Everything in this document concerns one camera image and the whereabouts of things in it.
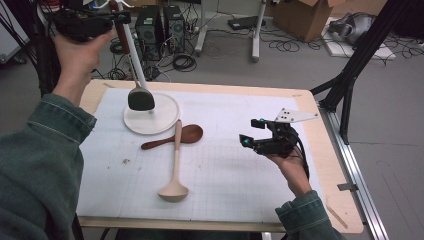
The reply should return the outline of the white utensil stand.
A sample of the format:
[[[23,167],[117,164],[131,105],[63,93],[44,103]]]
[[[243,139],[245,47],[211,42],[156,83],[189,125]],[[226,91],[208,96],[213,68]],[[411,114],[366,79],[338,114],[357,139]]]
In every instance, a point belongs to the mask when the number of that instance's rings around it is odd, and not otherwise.
[[[127,106],[123,112],[125,125],[133,132],[142,135],[162,133],[173,127],[180,117],[179,105],[173,97],[163,93],[149,92],[153,95],[155,102],[152,110],[131,110],[127,99]]]

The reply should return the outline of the dark brown wooden rice spoon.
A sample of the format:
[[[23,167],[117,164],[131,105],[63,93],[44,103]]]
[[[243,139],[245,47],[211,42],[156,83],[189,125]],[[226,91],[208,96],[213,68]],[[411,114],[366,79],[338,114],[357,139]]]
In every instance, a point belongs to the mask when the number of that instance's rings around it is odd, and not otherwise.
[[[202,136],[203,129],[199,125],[190,124],[184,126],[180,134],[175,134],[172,137],[168,137],[161,140],[143,143],[140,148],[142,150],[149,150],[171,142],[174,142],[177,146],[179,146],[181,143],[192,144],[198,142],[202,138]]]

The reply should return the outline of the black metal frame stand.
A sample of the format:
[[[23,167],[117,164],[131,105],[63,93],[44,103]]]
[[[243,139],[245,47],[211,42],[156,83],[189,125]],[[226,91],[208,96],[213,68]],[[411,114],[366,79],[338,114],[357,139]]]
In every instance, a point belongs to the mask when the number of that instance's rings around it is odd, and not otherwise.
[[[404,18],[420,0],[387,0],[382,10],[365,34],[342,71],[333,79],[313,88],[313,95],[328,90],[326,97],[319,101],[319,106],[327,112],[335,113],[340,101],[343,101],[339,135],[344,144],[349,145],[348,130],[350,110],[355,82],[380,45],[395,25]]]

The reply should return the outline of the brown cardboard box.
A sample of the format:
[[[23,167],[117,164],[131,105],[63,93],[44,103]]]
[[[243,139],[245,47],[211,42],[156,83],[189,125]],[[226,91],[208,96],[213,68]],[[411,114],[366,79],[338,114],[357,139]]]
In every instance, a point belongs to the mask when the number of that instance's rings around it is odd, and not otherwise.
[[[335,6],[346,0],[280,0],[273,14],[276,27],[302,42],[310,42],[321,32]]]

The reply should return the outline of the beige wooden ladle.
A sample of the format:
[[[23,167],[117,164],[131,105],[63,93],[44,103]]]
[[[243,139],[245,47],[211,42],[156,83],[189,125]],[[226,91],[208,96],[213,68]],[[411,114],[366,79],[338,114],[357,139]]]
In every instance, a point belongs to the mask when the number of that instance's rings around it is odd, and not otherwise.
[[[168,202],[182,201],[189,193],[179,179],[180,144],[182,137],[182,122],[178,120],[175,125],[174,163],[170,182],[158,191],[158,196]]]

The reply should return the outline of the white grid foam mat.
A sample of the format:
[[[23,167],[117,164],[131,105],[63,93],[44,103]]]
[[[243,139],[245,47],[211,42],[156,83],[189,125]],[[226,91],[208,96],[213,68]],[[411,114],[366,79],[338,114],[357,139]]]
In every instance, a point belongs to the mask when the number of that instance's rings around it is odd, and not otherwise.
[[[95,113],[97,123],[81,146],[84,170],[77,212],[85,217],[275,223],[275,210],[293,199],[278,167],[244,148],[240,135],[265,139],[253,119],[274,119],[294,110],[288,97],[171,92],[184,124],[198,124],[202,139],[181,147],[180,179],[189,193],[178,203],[161,199],[171,179],[174,147],[142,149],[150,136],[123,120],[128,92],[107,90]]]

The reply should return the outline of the black flat device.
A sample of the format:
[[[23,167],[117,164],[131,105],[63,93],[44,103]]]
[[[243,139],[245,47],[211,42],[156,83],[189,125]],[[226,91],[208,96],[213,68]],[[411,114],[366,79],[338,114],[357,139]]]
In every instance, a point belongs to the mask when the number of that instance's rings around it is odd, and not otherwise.
[[[234,31],[243,29],[256,29],[257,23],[257,16],[235,18],[227,21],[228,26]]]

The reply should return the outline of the black computer tower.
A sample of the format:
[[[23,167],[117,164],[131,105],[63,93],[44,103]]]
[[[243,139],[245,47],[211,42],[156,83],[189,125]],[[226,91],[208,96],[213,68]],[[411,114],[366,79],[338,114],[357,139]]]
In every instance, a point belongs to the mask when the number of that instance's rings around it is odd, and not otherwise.
[[[135,29],[142,58],[158,61],[162,58],[160,45],[164,41],[163,25],[158,5],[144,5],[137,16]]]
[[[164,29],[169,51],[182,53],[185,51],[185,20],[180,8],[168,5],[163,8]]]

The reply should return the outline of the aluminium rail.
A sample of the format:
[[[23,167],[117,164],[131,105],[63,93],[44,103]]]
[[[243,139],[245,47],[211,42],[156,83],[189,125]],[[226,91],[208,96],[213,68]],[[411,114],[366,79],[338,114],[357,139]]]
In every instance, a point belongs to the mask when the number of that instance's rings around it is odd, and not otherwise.
[[[321,107],[319,107],[319,112],[330,135],[330,139],[334,144],[336,153],[341,160],[342,169],[348,178],[348,183],[358,186],[358,190],[351,193],[355,201],[359,204],[362,223],[373,240],[389,240],[389,236],[372,199],[353,149],[349,143],[344,142],[339,133],[341,121],[336,113],[327,112]]]

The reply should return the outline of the white stand leg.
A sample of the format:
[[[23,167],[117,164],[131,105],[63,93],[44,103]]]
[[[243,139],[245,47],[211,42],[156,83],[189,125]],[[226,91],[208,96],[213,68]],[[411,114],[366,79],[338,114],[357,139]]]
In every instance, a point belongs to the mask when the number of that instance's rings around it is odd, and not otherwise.
[[[194,52],[197,56],[201,55],[206,34],[207,34],[206,0],[201,0],[200,26],[199,26],[196,46],[194,48]]]
[[[267,0],[261,0],[261,5],[259,9],[259,13],[257,16],[257,23],[254,30],[254,34],[252,36],[252,61],[257,63],[259,61],[260,56],[260,31],[262,26],[263,17],[266,10]]]

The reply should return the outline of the person's left hand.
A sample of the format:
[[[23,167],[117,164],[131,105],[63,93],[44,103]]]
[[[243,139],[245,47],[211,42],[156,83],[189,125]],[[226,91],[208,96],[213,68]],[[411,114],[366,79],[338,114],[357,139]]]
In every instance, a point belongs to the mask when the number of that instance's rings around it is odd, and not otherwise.
[[[79,106],[84,90],[91,81],[91,72],[100,63],[100,50],[114,35],[115,31],[111,30],[87,42],[76,42],[63,35],[55,36],[53,41],[61,73],[53,94]]]

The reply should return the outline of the grey bag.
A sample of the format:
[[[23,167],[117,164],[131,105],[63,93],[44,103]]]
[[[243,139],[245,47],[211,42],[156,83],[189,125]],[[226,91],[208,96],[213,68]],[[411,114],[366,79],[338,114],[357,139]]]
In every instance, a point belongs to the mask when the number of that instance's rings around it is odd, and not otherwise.
[[[331,21],[328,32],[336,33],[348,44],[355,46],[360,41],[375,21],[375,17],[363,13],[347,13],[344,17]]]

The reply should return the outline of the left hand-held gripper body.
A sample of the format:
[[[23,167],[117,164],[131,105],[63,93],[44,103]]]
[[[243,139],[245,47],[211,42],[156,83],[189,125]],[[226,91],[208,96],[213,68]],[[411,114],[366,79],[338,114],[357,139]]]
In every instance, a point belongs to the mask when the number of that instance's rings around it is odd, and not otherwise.
[[[115,16],[88,10],[62,8],[52,16],[56,30],[73,40],[86,42],[110,31]]]

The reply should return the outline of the black spatula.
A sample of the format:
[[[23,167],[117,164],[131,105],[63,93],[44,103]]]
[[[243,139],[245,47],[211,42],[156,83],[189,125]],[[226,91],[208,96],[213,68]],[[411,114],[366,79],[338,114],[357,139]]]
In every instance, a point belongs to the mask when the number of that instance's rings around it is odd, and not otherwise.
[[[130,7],[125,0],[110,0],[110,3],[113,12],[124,11],[124,5]],[[129,58],[133,79],[135,81],[135,88],[128,94],[128,106],[131,110],[135,111],[149,111],[155,107],[154,97],[147,90],[145,76],[129,24],[119,24],[115,22],[118,38],[123,47],[124,54]]]

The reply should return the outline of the white flat board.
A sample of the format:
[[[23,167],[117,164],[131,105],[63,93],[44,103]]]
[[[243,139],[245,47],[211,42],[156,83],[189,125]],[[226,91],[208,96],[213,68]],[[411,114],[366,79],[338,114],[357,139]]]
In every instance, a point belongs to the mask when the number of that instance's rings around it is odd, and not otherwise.
[[[329,23],[334,20],[334,17],[329,17],[322,32],[321,39],[332,57],[350,58],[355,50],[353,46],[348,44],[337,33],[330,33]],[[394,60],[396,55],[385,45],[381,44],[379,49],[374,53],[373,59]]]

